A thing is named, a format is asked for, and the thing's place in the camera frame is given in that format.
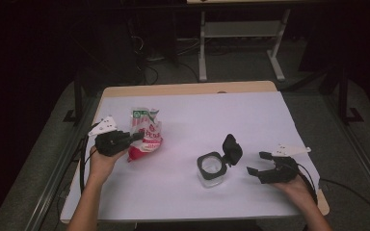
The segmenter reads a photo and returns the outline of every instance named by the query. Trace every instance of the black lid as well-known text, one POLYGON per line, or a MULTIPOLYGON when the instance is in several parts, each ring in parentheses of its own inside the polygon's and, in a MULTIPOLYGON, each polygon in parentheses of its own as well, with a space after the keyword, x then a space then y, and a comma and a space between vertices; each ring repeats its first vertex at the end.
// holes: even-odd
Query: black lid
POLYGON ((224 161, 229 166, 236 166, 240 158, 243 155, 242 147, 236 142, 236 139, 232 134, 228 134, 222 145, 225 155, 223 156, 224 161))

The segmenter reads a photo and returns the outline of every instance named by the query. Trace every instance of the white tabletop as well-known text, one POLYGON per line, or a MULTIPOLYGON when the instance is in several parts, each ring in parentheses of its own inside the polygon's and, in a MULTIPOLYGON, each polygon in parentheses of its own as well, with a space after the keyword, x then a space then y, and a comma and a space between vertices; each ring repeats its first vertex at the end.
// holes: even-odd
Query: white tabletop
MULTIPOLYGON (((113 116, 119 130, 129 131, 132 107, 159 109, 161 147, 131 163, 120 158, 103 186, 99 220, 156 221, 294 216, 299 211, 282 192, 262 185, 246 167, 274 168, 259 158, 279 143, 304 146, 279 92, 104 97, 97 121, 113 116), (197 158, 212 151, 223 155, 222 143, 233 134, 244 154, 230 167, 224 182, 206 189, 198 180, 197 158)), ((88 148, 93 145, 89 140, 88 148)), ((319 174, 307 154, 294 159, 319 174)), ((68 222, 80 198, 76 172, 61 220, 68 222)))

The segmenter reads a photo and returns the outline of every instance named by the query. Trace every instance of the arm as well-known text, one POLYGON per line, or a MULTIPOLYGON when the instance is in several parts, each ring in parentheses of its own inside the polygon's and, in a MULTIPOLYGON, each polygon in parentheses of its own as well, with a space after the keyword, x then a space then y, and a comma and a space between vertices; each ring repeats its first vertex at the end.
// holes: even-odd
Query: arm
POLYGON ((289 199, 300 209, 309 231, 332 230, 299 175, 288 183, 275 183, 273 185, 286 193, 289 199))
POLYGON ((84 231, 96 229, 101 188, 113 171, 115 162, 126 151, 124 150, 108 157, 99 154, 94 146, 91 148, 90 153, 94 153, 90 159, 89 178, 67 230, 84 231))

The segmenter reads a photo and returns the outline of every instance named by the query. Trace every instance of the plastic bag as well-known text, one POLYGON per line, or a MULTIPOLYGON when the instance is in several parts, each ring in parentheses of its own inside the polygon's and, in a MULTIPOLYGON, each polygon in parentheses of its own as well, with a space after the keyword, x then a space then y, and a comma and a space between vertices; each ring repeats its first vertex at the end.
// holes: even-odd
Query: plastic bag
POLYGON ((128 149, 128 162, 137 160, 144 155, 155 151, 162 143, 162 123, 158 121, 158 110, 148 108, 134 108, 131 110, 131 134, 144 132, 141 141, 134 141, 128 149))

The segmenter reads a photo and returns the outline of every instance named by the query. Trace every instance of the person's left hand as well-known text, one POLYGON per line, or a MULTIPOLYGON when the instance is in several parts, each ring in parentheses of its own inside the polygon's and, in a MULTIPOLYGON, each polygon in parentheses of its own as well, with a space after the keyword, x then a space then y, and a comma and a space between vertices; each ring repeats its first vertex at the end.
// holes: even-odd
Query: person's left hand
POLYGON ((90 159, 90 174, 89 180, 94 181, 100 185, 103 185, 104 182, 107 180, 111 172, 113 171, 114 164, 116 161, 125 153, 127 153, 128 149, 125 149, 115 155, 109 157, 98 153, 98 150, 95 146, 90 149, 90 153, 92 153, 90 159))

